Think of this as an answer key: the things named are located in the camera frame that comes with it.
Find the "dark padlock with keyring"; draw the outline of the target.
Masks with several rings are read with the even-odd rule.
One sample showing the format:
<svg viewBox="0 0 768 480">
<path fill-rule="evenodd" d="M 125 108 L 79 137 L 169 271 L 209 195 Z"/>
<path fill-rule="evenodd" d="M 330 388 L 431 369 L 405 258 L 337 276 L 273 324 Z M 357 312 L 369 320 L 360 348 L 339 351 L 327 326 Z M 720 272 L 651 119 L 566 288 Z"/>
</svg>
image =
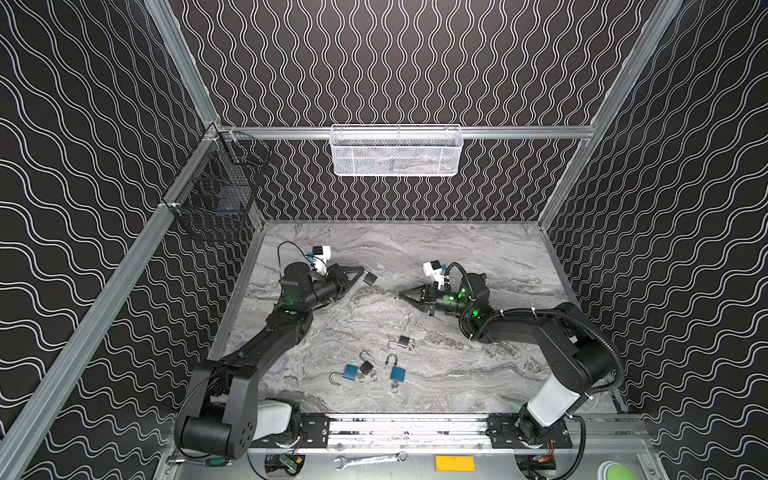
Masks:
<svg viewBox="0 0 768 480">
<path fill-rule="evenodd" d="M 357 380 L 359 383 L 366 383 L 369 381 L 375 382 L 378 380 L 376 365 L 373 355 L 367 351 L 362 350 L 359 353 L 361 365 L 357 373 Z"/>
</svg>

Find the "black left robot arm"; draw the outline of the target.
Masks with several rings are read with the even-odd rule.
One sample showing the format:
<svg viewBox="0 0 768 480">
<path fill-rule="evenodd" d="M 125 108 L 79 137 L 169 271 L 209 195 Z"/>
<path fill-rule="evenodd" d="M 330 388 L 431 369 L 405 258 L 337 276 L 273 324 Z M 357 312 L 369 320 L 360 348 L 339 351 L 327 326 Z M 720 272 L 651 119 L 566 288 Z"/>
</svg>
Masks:
<svg viewBox="0 0 768 480">
<path fill-rule="evenodd" d="M 313 312 L 343 298 L 377 276 L 361 266 L 328 266 L 323 274 L 304 262 L 285 267 L 281 292 L 265 327 L 236 351 L 203 360 L 193 370 L 174 425 L 179 449 L 238 459 L 253 440 L 266 436 L 259 420 L 258 386 L 263 376 L 308 333 Z"/>
</svg>

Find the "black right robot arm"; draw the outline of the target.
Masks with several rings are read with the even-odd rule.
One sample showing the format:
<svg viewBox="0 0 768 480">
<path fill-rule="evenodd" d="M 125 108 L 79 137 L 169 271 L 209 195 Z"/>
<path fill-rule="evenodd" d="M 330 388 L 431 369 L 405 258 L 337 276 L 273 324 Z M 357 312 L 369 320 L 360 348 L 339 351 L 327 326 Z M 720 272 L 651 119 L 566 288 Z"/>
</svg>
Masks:
<svg viewBox="0 0 768 480">
<path fill-rule="evenodd" d="M 573 303 L 549 309 L 495 309 L 484 273 L 464 274 L 457 287 L 434 281 L 402 290 L 398 297 L 429 315 L 456 317 L 462 335 L 471 341 L 525 343 L 540 349 L 550 375 L 520 408 L 514 426 L 518 439 L 527 444 L 543 442 L 585 401 L 625 381 L 618 349 Z"/>
</svg>

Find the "silver grey open padlock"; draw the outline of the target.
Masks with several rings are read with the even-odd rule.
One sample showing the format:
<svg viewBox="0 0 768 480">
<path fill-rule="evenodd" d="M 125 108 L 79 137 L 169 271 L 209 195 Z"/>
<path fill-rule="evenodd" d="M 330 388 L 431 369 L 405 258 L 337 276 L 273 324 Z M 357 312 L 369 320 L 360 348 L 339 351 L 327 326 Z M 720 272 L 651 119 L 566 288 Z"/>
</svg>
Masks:
<svg viewBox="0 0 768 480">
<path fill-rule="evenodd" d="M 390 350 L 403 349 L 412 351 L 415 348 L 415 341 L 411 337 L 401 335 L 397 340 L 388 341 L 387 348 Z"/>
</svg>

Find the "blue padlock right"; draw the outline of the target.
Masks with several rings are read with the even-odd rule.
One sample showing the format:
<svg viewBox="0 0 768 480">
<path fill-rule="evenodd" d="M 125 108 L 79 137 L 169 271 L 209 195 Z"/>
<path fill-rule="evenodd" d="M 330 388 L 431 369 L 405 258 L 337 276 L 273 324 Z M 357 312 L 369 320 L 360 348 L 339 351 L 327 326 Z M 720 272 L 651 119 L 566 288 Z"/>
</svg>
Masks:
<svg viewBox="0 0 768 480">
<path fill-rule="evenodd" d="M 398 356 L 394 353 L 386 357 L 385 365 L 391 368 L 390 371 L 390 390 L 397 393 L 400 385 L 405 381 L 406 370 L 399 366 Z"/>
</svg>

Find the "blue padlock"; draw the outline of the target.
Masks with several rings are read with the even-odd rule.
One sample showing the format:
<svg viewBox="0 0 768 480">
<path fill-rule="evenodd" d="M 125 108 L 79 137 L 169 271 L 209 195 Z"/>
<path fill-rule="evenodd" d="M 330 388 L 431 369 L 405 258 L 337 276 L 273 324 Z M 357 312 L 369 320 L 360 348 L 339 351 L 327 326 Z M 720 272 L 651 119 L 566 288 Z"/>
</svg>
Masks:
<svg viewBox="0 0 768 480">
<path fill-rule="evenodd" d="M 353 364 L 347 364 L 340 372 L 332 372 L 329 374 L 328 380 L 334 386 L 340 386 L 342 380 L 356 381 L 359 374 L 359 368 Z"/>
<path fill-rule="evenodd" d="M 397 393 L 400 385 L 405 381 L 406 370 L 399 366 L 398 356 L 394 353 L 386 357 L 385 365 L 391 368 L 390 371 L 390 390 Z"/>
</svg>

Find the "blue padlock left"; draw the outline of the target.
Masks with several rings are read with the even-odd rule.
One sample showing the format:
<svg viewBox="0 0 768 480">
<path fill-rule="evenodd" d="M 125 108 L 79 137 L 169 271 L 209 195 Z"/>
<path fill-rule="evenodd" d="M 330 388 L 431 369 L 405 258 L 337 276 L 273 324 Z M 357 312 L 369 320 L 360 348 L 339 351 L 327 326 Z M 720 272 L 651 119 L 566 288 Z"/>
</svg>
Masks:
<svg viewBox="0 0 768 480">
<path fill-rule="evenodd" d="M 359 374 L 359 368 L 353 364 L 347 364 L 340 372 L 332 372 L 329 374 L 328 380 L 334 386 L 340 386 L 342 380 L 356 381 Z"/>
</svg>

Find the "silver open-end wrench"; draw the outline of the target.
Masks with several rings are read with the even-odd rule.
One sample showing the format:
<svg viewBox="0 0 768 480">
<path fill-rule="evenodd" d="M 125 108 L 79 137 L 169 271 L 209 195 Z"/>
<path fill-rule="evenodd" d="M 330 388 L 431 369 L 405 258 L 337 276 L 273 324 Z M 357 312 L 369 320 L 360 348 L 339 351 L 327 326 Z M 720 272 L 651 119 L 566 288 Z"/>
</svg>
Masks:
<svg viewBox="0 0 768 480">
<path fill-rule="evenodd" d="M 375 465 L 383 463 L 404 463 L 408 460 L 408 453 L 400 451 L 398 453 L 390 453 L 383 455 L 372 455 L 363 457 L 347 457 L 339 455 L 334 458 L 334 464 L 337 471 L 344 470 L 349 467 Z"/>
</svg>

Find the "yellow label plate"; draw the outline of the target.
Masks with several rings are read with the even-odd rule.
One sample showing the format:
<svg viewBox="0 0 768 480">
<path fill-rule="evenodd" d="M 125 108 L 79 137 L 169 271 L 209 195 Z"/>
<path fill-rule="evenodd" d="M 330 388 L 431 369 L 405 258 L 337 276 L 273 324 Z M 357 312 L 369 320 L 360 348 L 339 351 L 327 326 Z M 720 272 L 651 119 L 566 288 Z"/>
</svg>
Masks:
<svg viewBox="0 0 768 480">
<path fill-rule="evenodd" d="M 476 471 L 472 456 L 437 455 L 435 468 L 438 472 L 468 473 Z"/>
</svg>

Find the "green round button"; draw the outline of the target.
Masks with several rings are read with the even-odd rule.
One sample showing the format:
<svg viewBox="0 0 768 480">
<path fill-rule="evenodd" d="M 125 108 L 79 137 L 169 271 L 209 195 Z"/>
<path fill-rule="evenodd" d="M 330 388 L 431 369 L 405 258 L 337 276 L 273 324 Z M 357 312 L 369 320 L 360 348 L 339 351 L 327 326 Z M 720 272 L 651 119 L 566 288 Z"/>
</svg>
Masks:
<svg viewBox="0 0 768 480">
<path fill-rule="evenodd" d="M 615 461 L 603 462 L 597 471 L 598 480 L 638 480 L 639 477 L 627 466 Z"/>
</svg>

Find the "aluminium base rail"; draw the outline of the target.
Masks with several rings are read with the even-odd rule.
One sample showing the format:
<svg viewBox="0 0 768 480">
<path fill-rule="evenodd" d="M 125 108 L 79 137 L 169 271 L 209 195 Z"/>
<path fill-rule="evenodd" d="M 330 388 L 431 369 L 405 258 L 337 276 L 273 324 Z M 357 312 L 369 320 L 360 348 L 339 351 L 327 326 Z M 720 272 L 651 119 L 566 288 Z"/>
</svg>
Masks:
<svg viewBox="0 0 768 480">
<path fill-rule="evenodd" d="M 544 440 L 529 444 L 514 429 L 514 414 L 320 414 L 304 413 L 299 434 L 289 442 L 253 434 L 244 446 L 252 450 L 304 453 L 363 453 L 401 451 L 426 453 L 544 453 L 575 450 L 580 443 L 577 421 L 555 424 Z"/>
</svg>

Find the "green handled screwdriver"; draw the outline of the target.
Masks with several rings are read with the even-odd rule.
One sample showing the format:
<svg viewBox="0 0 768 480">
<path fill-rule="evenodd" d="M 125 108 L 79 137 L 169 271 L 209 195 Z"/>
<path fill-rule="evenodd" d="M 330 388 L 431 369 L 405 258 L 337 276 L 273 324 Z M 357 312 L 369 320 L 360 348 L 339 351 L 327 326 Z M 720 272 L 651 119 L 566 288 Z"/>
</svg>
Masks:
<svg viewBox="0 0 768 480">
<path fill-rule="evenodd" d="M 168 465 L 190 464 L 208 468 L 221 468 L 231 466 L 234 461 L 225 457 L 188 458 L 171 456 L 166 463 Z"/>
</svg>

